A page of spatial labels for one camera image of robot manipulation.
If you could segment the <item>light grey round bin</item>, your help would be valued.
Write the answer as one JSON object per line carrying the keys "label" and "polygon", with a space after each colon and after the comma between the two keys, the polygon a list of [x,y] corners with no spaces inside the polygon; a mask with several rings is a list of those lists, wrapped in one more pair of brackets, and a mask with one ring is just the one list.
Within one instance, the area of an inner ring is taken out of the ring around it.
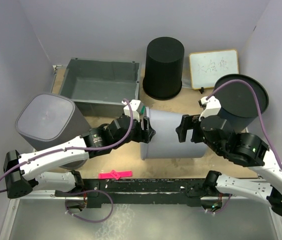
{"label": "light grey round bin", "polygon": [[176,128],[182,120],[181,113],[145,108],[155,135],[149,143],[140,144],[140,157],[145,159],[201,158],[208,147],[203,143],[191,142],[192,131],[188,130],[185,142],[179,142]]}

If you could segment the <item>dark blue round bin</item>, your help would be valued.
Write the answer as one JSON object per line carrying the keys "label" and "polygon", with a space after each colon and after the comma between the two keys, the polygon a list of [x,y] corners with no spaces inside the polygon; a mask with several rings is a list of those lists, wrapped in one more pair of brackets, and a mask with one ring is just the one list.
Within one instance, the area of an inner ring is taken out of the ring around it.
{"label": "dark blue round bin", "polygon": [[[269,106],[269,96],[265,88],[255,79],[242,74],[228,74],[219,78],[214,89],[231,80],[242,80],[254,90],[260,111],[264,113]],[[242,132],[258,117],[254,97],[249,88],[242,83],[231,83],[218,91],[214,97],[219,100],[221,109],[218,116],[226,119],[235,132]]]}

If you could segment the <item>grey plastic crate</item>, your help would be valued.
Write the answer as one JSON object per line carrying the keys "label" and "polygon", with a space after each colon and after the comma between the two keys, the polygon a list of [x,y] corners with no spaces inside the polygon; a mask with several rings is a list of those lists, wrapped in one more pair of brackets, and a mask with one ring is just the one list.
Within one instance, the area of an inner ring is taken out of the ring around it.
{"label": "grey plastic crate", "polygon": [[139,62],[72,58],[58,94],[71,99],[84,116],[118,118],[123,99],[140,98],[140,75]]}

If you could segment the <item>black round bin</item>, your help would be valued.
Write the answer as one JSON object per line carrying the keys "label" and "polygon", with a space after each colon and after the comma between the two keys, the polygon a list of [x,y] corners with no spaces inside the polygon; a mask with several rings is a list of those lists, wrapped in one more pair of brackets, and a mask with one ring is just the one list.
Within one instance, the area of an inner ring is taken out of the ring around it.
{"label": "black round bin", "polygon": [[156,100],[169,100],[182,88],[185,48],[168,36],[153,39],[146,48],[144,92]]}

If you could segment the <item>grey ribbed square bin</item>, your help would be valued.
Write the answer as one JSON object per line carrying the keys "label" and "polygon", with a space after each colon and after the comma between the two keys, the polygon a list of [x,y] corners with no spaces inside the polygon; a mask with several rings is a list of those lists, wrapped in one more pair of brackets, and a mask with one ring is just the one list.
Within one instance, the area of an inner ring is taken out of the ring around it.
{"label": "grey ribbed square bin", "polygon": [[69,98],[40,93],[21,111],[16,131],[38,152],[68,143],[91,129],[76,104]]}

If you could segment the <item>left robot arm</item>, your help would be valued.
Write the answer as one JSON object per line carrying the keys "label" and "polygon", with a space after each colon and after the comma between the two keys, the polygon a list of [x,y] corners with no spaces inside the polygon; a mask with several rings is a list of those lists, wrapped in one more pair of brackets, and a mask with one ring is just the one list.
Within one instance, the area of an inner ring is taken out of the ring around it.
{"label": "left robot arm", "polygon": [[111,123],[91,128],[85,134],[45,150],[23,154],[9,151],[3,167],[7,197],[16,199],[38,190],[79,196],[85,185],[78,171],[56,173],[51,170],[107,155],[131,141],[148,144],[155,134],[148,117],[131,120],[122,115]]}

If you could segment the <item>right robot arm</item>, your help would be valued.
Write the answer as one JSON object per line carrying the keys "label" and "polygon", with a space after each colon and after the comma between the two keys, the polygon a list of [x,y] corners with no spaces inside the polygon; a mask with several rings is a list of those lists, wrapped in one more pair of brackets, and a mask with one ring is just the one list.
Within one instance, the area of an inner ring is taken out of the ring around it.
{"label": "right robot arm", "polygon": [[206,144],[218,156],[248,168],[264,180],[257,183],[211,170],[203,182],[207,195],[222,193],[245,197],[268,205],[282,217],[282,169],[274,152],[260,137],[236,133],[226,119],[217,115],[203,119],[199,115],[183,115],[176,128],[179,142],[186,140],[188,130],[192,130],[193,143]]}

